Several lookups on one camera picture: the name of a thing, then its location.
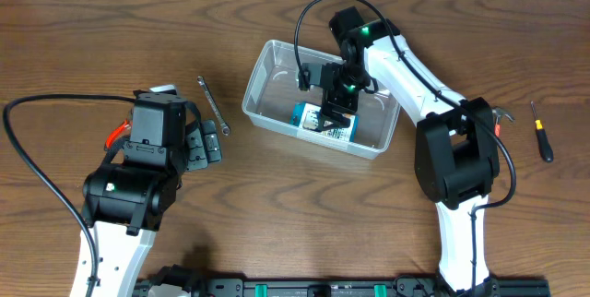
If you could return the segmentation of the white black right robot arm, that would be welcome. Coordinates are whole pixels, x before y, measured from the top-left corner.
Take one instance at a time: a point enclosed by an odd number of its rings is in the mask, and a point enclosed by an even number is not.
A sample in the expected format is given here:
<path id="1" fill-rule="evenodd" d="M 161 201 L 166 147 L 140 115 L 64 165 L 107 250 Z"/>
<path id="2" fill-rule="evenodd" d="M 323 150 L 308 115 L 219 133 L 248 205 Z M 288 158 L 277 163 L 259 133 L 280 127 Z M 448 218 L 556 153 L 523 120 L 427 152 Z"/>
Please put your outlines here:
<path id="1" fill-rule="evenodd" d="M 437 209 L 439 289 L 449 296 L 490 294 L 482 217 L 500 170 L 490 105 L 445 86 L 384 17 L 367 22 L 349 7 L 335 13 L 329 29 L 342 63 L 306 65 L 300 76 L 323 90 L 319 129 L 349 127 L 362 92 L 389 90 L 416 127 L 415 174 Z"/>

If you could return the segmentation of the clear plastic container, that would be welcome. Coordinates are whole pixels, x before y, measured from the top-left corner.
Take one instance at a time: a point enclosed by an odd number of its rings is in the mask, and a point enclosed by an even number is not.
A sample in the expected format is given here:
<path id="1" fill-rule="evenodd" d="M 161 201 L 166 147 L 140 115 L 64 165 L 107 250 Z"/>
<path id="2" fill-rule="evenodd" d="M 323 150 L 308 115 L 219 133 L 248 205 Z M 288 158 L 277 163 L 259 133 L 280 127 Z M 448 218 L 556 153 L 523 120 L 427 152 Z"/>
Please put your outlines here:
<path id="1" fill-rule="evenodd" d="M 360 93 L 358 110 L 348 116 L 350 127 L 319 133 L 323 91 L 299 90 L 298 73 L 291 43 L 265 43 L 242 100 L 254 125 L 370 160 L 388 149 L 400 105 L 384 85 L 375 94 Z"/>

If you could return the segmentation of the silver combination wrench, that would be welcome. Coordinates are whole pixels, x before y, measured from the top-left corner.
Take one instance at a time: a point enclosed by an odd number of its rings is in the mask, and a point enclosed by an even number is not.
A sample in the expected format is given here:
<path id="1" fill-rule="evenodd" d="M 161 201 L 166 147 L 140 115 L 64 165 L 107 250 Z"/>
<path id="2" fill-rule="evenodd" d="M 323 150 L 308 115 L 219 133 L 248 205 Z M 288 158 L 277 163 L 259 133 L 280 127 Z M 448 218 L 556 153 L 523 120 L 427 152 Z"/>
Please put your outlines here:
<path id="1" fill-rule="evenodd" d="M 197 81 L 197 83 L 198 83 L 198 84 L 201 86 L 201 88 L 203 89 L 203 91 L 204 91 L 204 93 L 205 93 L 205 96 L 206 96 L 206 99 L 207 99 L 207 101 L 209 102 L 209 104 L 210 104 L 210 106 L 211 106 L 211 109 L 212 109 L 212 111 L 213 111 L 214 115 L 215 115 L 215 116 L 217 117 L 217 119 L 218 119 L 218 123 L 219 123 L 219 126 L 220 126 L 220 128 L 221 128 L 221 132 L 222 132 L 222 134 L 223 134 L 224 136 L 226 136 L 226 137 L 227 137 L 227 136 L 229 136 L 229 135 L 230 135 L 230 133 L 231 133 L 230 126 L 228 125 L 228 123 L 227 123 L 227 122 L 225 121 L 225 119 L 223 118 L 223 115 L 222 115 L 222 113 L 220 112 L 220 110 L 219 110 L 219 108 L 218 108 L 218 106 L 217 106 L 217 104 L 216 104 L 216 102 L 215 102 L 215 99 L 214 99 L 214 97 L 213 97 L 213 94 L 212 94 L 212 92 L 210 91 L 210 89 L 209 89 L 209 87 L 208 87 L 207 83 L 205 82 L 205 79 L 204 79 L 203 77 L 198 77 L 198 78 L 196 79 L 196 81 Z"/>

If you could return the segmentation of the small claw hammer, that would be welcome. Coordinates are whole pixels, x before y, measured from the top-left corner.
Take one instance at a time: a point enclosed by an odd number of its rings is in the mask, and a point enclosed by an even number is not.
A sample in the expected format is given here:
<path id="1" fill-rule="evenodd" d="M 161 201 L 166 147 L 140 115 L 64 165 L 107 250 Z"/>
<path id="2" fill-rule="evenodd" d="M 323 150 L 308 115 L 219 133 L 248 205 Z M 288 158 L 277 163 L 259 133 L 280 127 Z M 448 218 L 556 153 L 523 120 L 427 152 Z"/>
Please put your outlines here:
<path id="1" fill-rule="evenodd" d="M 496 106 L 492 108 L 492 113 L 494 116 L 494 133 L 496 137 L 501 135 L 501 121 L 503 118 L 508 119 L 511 123 L 514 122 L 515 118 L 505 109 L 502 107 Z"/>

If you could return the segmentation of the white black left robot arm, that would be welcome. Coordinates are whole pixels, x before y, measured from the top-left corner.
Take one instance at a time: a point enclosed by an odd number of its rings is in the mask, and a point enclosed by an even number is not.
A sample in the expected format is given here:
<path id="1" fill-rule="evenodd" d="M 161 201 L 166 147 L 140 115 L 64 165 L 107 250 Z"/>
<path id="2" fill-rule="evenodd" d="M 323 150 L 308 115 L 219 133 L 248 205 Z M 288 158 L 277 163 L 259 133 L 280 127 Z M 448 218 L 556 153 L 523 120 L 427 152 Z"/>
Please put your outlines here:
<path id="1" fill-rule="evenodd" d="M 139 90 L 130 134 L 112 141 L 83 184 L 82 245 L 73 296 L 129 296 L 186 172 L 222 159 L 216 126 L 173 85 Z"/>

